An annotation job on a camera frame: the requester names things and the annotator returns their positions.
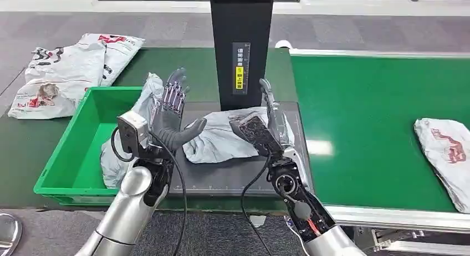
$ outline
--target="gray floor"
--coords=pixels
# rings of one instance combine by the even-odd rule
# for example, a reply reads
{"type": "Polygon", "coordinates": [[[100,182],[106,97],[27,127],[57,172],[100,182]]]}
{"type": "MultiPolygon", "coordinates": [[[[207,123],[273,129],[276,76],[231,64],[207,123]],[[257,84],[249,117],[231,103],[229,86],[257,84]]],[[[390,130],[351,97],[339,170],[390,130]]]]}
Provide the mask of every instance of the gray floor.
{"type": "MultiPolygon", "coordinates": [[[[209,14],[0,12],[1,114],[24,84],[22,71],[35,47],[71,45],[86,32],[134,35],[145,38],[147,47],[213,47],[209,14]]],[[[280,39],[303,49],[470,52],[470,18],[274,15],[270,46],[280,39]]],[[[25,226],[15,256],[73,255],[99,222],[82,212],[8,212],[25,226]]],[[[170,255],[180,218],[155,214],[134,255],[170,255]]],[[[301,254],[281,217],[269,217],[260,231],[273,255],[301,254]]],[[[454,235],[432,239],[462,243],[454,235]]],[[[266,254],[242,216],[191,214],[180,255],[266,254]]]]}

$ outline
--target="yellow label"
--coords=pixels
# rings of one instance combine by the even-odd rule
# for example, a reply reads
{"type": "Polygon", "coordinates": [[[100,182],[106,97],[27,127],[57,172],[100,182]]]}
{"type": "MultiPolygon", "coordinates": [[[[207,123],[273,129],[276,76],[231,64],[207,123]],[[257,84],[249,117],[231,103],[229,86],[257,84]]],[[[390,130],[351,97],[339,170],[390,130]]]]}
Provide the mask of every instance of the yellow label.
{"type": "Polygon", "coordinates": [[[235,89],[243,89],[243,67],[235,68],[235,89]]]}

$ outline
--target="green table mat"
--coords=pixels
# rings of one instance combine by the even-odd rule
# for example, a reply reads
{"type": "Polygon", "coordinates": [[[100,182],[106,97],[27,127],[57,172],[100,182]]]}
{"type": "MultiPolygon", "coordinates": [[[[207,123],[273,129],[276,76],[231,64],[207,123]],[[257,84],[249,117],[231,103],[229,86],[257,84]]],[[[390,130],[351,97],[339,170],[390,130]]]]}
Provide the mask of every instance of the green table mat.
{"type": "Polygon", "coordinates": [[[470,126],[468,59],[293,56],[305,139],[320,200],[455,212],[413,130],[422,117],[470,126]]]}

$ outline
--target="white trash bag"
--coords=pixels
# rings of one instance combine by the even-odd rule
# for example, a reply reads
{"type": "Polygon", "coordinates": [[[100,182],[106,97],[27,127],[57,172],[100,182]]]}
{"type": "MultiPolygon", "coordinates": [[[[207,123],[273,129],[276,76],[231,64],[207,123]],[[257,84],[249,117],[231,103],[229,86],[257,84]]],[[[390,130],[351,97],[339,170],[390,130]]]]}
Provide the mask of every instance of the white trash bag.
{"type": "MultiPolygon", "coordinates": [[[[220,163],[232,158],[258,155],[253,145],[233,133],[229,123],[233,117],[246,117],[251,114],[256,114],[264,122],[268,122],[268,110],[264,106],[212,112],[205,116],[207,123],[202,133],[183,144],[186,158],[192,163],[220,163]]],[[[293,146],[295,137],[287,119],[286,124],[289,143],[293,146]]]]}
{"type": "Polygon", "coordinates": [[[99,86],[111,86],[142,47],[144,41],[144,39],[132,36],[85,33],[78,43],[93,44],[103,42],[106,44],[103,77],[100,79],[99,86]]]}
{"type": "MultiPolygon", "coordinates": [[[[163,94],[163,82],[162,80],[153,73],[149,73],[147,81],[142,88],[142,93],[139,99],[132,107],[132,110],[139,115],[143,116],[147,122],[150,122],[151,112],[156,104],[158,98],[163,94]]],[[[114,136],[116,151],[122,158],[129,159],[130,153],[125,153],[122,150],[121,138],[119,136],[119,130],[114,136]]],[[[144,139],[141,143],[144,148],[147,148],[147,139],[144,139]]],[[[103,181],[107,188],[118,188],[121,186],[122,179],[127,173],[129,166],[133,165],[135,160],[131,162],[122,162],[119,160],[113,152],[111,147],[111,139],[107,140],[101,146],[100,165],[103,171],[103,181]]]]}
{"type": "Polygon", "coordinates": [[[415,132],[456,209],[470,213],[470,131],[454,120],[418,119],[415,132]]]}
{"type": "Polygon", "coordinates": [[[36,48],[25,70],[25,86],[16,94],[8,116],[52,119],[72,116],[90,87],[99,86],[106,46],[76,44],[49,51],[36,48]]]}

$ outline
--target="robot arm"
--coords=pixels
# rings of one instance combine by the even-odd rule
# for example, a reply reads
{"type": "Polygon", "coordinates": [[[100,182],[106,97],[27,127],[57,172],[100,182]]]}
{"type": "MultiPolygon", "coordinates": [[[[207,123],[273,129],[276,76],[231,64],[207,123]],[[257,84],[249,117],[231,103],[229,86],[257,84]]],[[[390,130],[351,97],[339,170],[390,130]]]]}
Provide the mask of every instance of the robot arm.
{"type": "Polygon", "coordinates": [[[267,180],[284,199],[306,252],[310,256],[365,255],[336,225],[317,197],[305,188],[304,164],[289,144],[284,113],[274,101],[269,82],[261,79],[260,84],[268,108],[268,126],[257,115],[235,119],[230,124],[236,135],[267,157],[267,180]]]}
{"type": "Polygon", "coordinates": [[[168,194],[174,153],[206,125],[205,119],[199,119],[179,131],[187,93],[181,88],[184,73],[184,69],[178,69],[170,76],[162,98],[152,108],[150,123],[132,110],[117,118],[122,148],[136,161],[105,217],[76,256],[130,255],[155,208],[168,194]]]}

